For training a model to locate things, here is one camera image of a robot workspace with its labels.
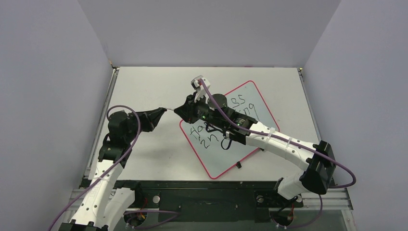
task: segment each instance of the black marker writing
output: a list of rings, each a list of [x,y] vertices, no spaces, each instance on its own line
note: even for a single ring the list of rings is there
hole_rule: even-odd
[[[249,109],[246,107],[243,109],[243,112],[245,113],[246,116],[249,116],[251,113],[249,113]]]
[[[192,127],[192,128],[190,129],[190,135],[192,135],[194,132],[197,133],[198,136],[200,136],[200,134],[195,130],[195,128]]]
[[[236,107],[238,107],[238,106],[240,105],[240,103],[238,103],[238,102],[237,102],[237,99],[235,99],[235,98],[231,98],[231,102],[232,102],[233,104],[237,104],[235,107],[232,107],[232,108],[236,108]]]
[[[241,104],[244,104],[244,103],[245,103],[245,100],[244,100],[243,98],[241,98],[240,96],[242,96],[242,95],[238,95],[238,98],[240,98],[240,100],[243,101]]]
[[[253,110],[255,111],[256,118],[257,118],[258,121],[259,121],[258,113],[256,113],[255,106],[254,106],[252,103],[250,103],[250,104],[248,105],[248,107],[249,107],[250,109],[253,109]]]
[[[201,132],[203,129],[204,129],[203,126],[198,126],[198,128],[197,128],[198,132]]]
[[[219,141],[218,140],[218,138],[214,135],[214,134],[211,134],[209,137],[207,137],[210,141],[211,141],[211,137],[215,137],[215,139],[217,140],[217,141]]]
[[[204,148],[207,149],[210,145],[205,146],[205,140],[202,140],[202,141],[200,142],[200,144],[203,144],[203,142],[204,142]]]

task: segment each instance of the wire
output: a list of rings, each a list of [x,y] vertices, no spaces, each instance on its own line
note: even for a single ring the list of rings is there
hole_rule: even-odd
[[[272,221],[275,222],[278,227],[285,228],[285,229],[297,229],[297,228],[302,228],[302,227],[305,227],[305,226],[310,225],[311,223],[315,222],[315,221],[321,216],[321,214],[322,214],[322,212],[323,212],[323,200],[322,200],[322,198],[321,198],[321,195],[320,195],[320,194],[318,194],[318,195],[319,195],[319,199],[320,199],[320,210],[319,210],[319,213],[315,216],[315,218],[311,219],[310,221],[306,222],[305,224],[293,225],[293,226],[283,226],[283,225],[280,225],[279,223],[277,223],[277,222],[275,221],[275,219],[273,218],[273,216],[271,217],[271,218],[272,218]]]
[[[203,79],[200,79],[200,83],[201,83],[201,85],[204,87],[204,90],[205,90],[205,92],[207,93],[208,97],[210,98],[211,102],[215,105],[215,107],[216,107],[216,108],[218,109],[218,111],[221,113],[222,117],[224,117],[224,119],[226,119],[231,125],[233,125],[234,127],[238,128],[238,129],[242,129],[242,130],[244,130],[244,131],[247,131],[247,132],[250,132],[250,133],[254,133],[254,134],[258,134],[258,135],[261,135],[261,136],[268,136],[268,135],[269,135],[268,133],[264,133],[264,132],[260,132],[260,131],[249,130],[249,129],[247,129],[247,128],[243,128],[243,127],[238,126],[237,124],[235,124],[235,123],[234,123],[232,120],[230,120],[230,118],[228,118],[228,116],[222,111],[222,109],[220,108],[220,106],[218,105],[218,103],[215,101],[214,97],[211,95],[210,91],[208,90],[208,87],[205,85],[205,82],[203,81]],[[348,173],[351,175],[351,178],[353,179],[353,180],[351,181],[351,183],[344,184],[344,185],[331,186],[331,187],[329,187],[329,188],[332,188],[332,189],[341,189],[341,188],[345,188],[345,187],[350,187],[350,186],[352,186],[352,185],[354,185],[354,184],[356,183],[357,179],[356,179],[356,176],[354,175],[354,173],[353,173],[350,169],[348,169],[346,166],[344,166],[344,165],[340,164],[339,162],[337,162],[336,160],[331,159],[330,157],[328,157],[328,156],[326,156],[326,155],[324,155],[324,154],[322,154],[322,153],[320,153],[320,152],[318,152],[318,151],[316,151],[316,150],[313,150],[313,149],[311,149],[311,148],[309,148],[309,147],[306,147],[306,146],[304,146],[304,145],[301,145],[301,144],[299,144],[299,143],[296,143],[296,142],[287,140],[287,139],[285,139],[285,138],[283,138],[283,137],[280,137],[280,136],[277,136],[277,135],[274,135],[274,134],[272,134],[271,137],[276,138],[276,139],[279,139],[279,140],[284,141],[284,142],[289,142],[290,144],[293,144],[293,145],[295,145],[295,146],[297,146],[297,147],[299,147],[299,148],[306,149],[306,150],[308,150],[308,151],[310,151],[310,152],[312,152],[312,153],[314,153],[314,154],[316,154],[316,155],[318,155],[318,156],[320,156],[320,157],[322,157],[322,158],[324,158],[324,159],[326,159],[326,160],[328,160],[328,161],[334,163],[335,165],[339,166],[340,168],[342,168],[342,169],[344,169],[346,172],[348,172]]]
[[[147,198],[145,197],[145,198],[144,198],[144,204],[143,204],[143,206],[140,208],[140,210],[144,209],[144,208],[146,207],[146,205],[147,205]],[[142,213],[140,213],[140,215],[141,215],[141,217],[142,217],[143,219],[146,219],[146,217],[145,217]]]
[[[290,217],[290,215],[293,214],[293,211],[294,211],[294,204],[292,204],[292,210],[291,210],[291,212],[289,213],[288,217]]]
[[[274,213],[274,215],[278,215],[280,212],[282,212],[284,209],[286,209],[289,205],[292,204],[293,207],[293,203],[297,200],[298,196],[295,196],[294,198],[290,199],[288,203],[286,203],[286,205],[282,206],[282,208],[280,208],[278,211],[276,211]]]
[[[138,132],[136,133],[136,137],[133,140],[133,143],[130,145],[130,147],[126,150],[126,152],[112,165],[110,166],[104,173],[102,173],[102,175],[97,178],[95,180],[95,182],[93,182],[89,187],[87,187],[83,192],[81,192],[77,197],[75,197],[71,202],[69,202],[59,213],[58,215],[54,218],[54,220],[52,221],[51,225],[48,227],[47,231],[51,231],[52,227],[55,225],[55,223],[57,223],[58,219],[62,216],[62,214],[75,202],[77,201],[79,198],[81,198],[81,196],[85,195],[89,190],[91,190],[95,185],[97,185],[99,183],[99,181],[101,181],[101,179],[103,177],[105,177],[115,166],[117,166],[123,159],[125,159],[131,152],[133,146],[135,146],[136,141],[138,140],[138,137],[140,135],[140,119],[138,114],[130,107],[125,106],[125,105],[116,105],[113,106],[111,108],[108,109],[108,111],[106,112],[106,117],[109,119],[109,112],[117,107],[123,107],[126,108],[128,110],[130,110],[136,117],[137,121],[138,121]]]
[[[124,215],[132,214],[132,213],[139,213],[139,212],[140,212],[139,210],[138,210],[138,211],[131,211],[131,212],[126,212],[126,213],[124,213]],[[136,229],[136,230],[147,230],[147,229],[151,229],[151,228],[153,228],[153,227],[156,227],[156,226],[162,225],[162,224],[164,224],[164,223],[166,223],[166,222],[169,222],[169,221],[175,219],[176,217],[178,217],[178,216],[180,215],[180,213],[178,213],[178,212],[165,211],[165,210],[143,210],[143,213],[168,213],[168,214],[174,214],[174,216],[172,216],[172,217],[170,217],[169,219],[166,219],[166,220],[164,220],[164,221],[161,221],[161,222],[159,222],[159,223],[156,223],[156,224],[154,224],[154,225],[143,226],[143,227],[136,226],[136,227],[132,227],[132,228],[134,228],[134,229]],[[129,218],[129,219],[126,221],[126,224],[128,225],[128,224],[132,221],[132,219],[134,219],[134,218],[135,218],[135,217]]]

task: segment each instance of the red border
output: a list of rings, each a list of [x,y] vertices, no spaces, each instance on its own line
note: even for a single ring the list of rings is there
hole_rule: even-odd
[[[259,95],[261,96],[262,101],[264,102],[264,104],[265,104],[265,106],[267,107],[267,109],[268,109],[270,115],[272,116],[273,121],[275,121],[275,124],[276,124],[276,126],[278,127],[278,131],[281,131],[281,129],[279,128],[278,123],[277,123],[276,120],[275,120],[275,117],[273,117],[273,115],[272,115],[272,113],[271,113],[271,111],[270,111],[270,109],[269,109],[267,103],[265,102],[264,97],[262,96],[261,92],[259,91],[258,86],[257,86],[252,80],[248,80],[248,81],[242,83],[241,85],[239,85],[239,86],[237,86],[236,88],[234,88],[234,89],[230,90],[229,92],[227,92],[225,95],[230,94],[231,92],[235,91],[236,89],[242,87],[243,85],[245,85],[245,84],[247,84],[247,83],[249,83],[249,82],[252,82],[252,83],[254,84],[256,90],[258,91]],[[228,170],[230,170],[231,168],[233,168],[233,167],[236,166],[236,164],[234,164],[233,166],[229,167],[227,170],[225,170],[224,172],[222,172],[222,173],[219,174],[218,176],[212,177],[212,176],[210,175],[210,173],[208,172],[207,168],[205,167],[205,165],[204,165],[203,161],[201,160],[200,156],[197,154],[196,150],[194,149],[194,146],[193,146],[192,143],[190,142],[190,139],[188,138],[187,134],[184,132],[183,128],[181,127],[181,123],[182,123],[182,122],[183,122],[183,120],[181,120],[180,123],[179,123],[179,126],[180,126],[181,131],[183,132],[183,134],[184,134],[184,136],[186,137],[187,141],[189,142],[191,148],[192,148],[193,151],[195,152],[195,155],[197,156],[197,158],[198,158],[198,160],[200,161],[201,165],[204,167],[205,171],[207,172],[207,175],[208,175],[211,179],[215,180],[215,179],[219,178],[219,177],[222,176],[224,173],[226,173]],[[258,149],[259,149],[259,148],[255,148],[255,150],[253,150],[252,152],[250,152],[248,155],[246,155],[244,158],[242,158],[242,159],[239,160],[239,161],[243,161],[244,159],[246,159],[247,157],[249,157],[251,154],[253,154],[254,152],[256,152]]]

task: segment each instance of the metal frame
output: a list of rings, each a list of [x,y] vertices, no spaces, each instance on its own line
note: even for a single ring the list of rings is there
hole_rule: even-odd
[[[91,150],[91,154],[89,157],[89,161],[88,161],[88,167],[84,173],[84,178],[83,180],[87,180],[88,176],[89,176],[89,172],[90,172],[90,167],[92,165],[94,156],[95,156],[95,152],[96,152],[96,148],[97,148],[97,144],[99,141],[99,138],[101,136],[101,132],[102,132],[102,125],[103,122],[105,120],[105,114],[106,111],[108,109],[111,97],[112,97],[112,93],[113,90],[115,88],[115,83],[116,83],[116,79],[119,73],[119,69],[120,67],[116,67],[113,70],[112,73],[112,79],[109,85],[109,89],[107,91],[107,95],[106,95],[106,99],[105,99],[105,104],[104,107],[102,109],[102,113],[101,113],[101,117],[99,120],[99,124],[98,124],[98,129],[96,132],[96,136],[95,136],[95,140],[93,142],[93,146],[92,146],[92,150]],[[309,102],[309,98],[306,92],[306,88],[304,86],[304,80],[303,80],[303,75],[302,75],[302,69],[298,68],[298,74],[299,74],[299,79],[301,81],[302,84],[302,88],[306,97],[306,101],[309,107],[309,111],[313,120],[313,124],[314,127],[316,129],[316,134],[319,140],[321,140],[321,136],[320,136],[320,132],[319,132],[319,128],[318,125],[316,123],[314,114],[313,114],[313,110],[311,108],[310,102]],[[81,191],[83,191],[83,189],[75,189],[73,190],[72,194],[71,194],[71,198],[73,199],[75,198]],[[303,207],[301,208],[297,208],[299,210],[319,210],[320,207],[320,200],[319,197],[313,193],[303,193],[302,194],[303,197]],[[343,218],[344,218],[344,222],[345,225],[347,227],[348,231],[357,231],[355,222],[354,222],[354,218],[352,215],[352,204],[350,201],[350,198],[348,196],[348,192],[347,189],[336,189],[336,190],[328,190],[328,193],[326,195],[322,196],[323,198],[323,209],[324,210],[341,210]],[[66,212],[63,218],[64,222],[68,222],[69,219],[75,214],[76,210],[79,208],[80,205],[80,201],[75,202]],[[269,208],[269,211],[274,211],[276,210],[275,208]]]

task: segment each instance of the cable tie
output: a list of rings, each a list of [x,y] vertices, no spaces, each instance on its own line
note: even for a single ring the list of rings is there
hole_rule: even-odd
[[[288,150],[289,144],[291,144],[292,139],[292,137],[289,137],[288,142],[286,143],[285,150]]]
[[[266,149],[266,147],[267,147],[267,145],[268,145],[268,142],[269,142],[269,140],[270,140],[270,137],[272,136],[272,134],[273,134],[275,131],[276,131],[276,128],[270,128],[270,129],[269,129],[269,134],[268,134],[267,138],[266,138],[265,141],[264,141],[264,143],[265,143],[264,150]]]
[[[96,177],[95,179],[100,179],[100,180],[106,180],[106,181],[108,181],[108,179],[105,179],[104,177]]]

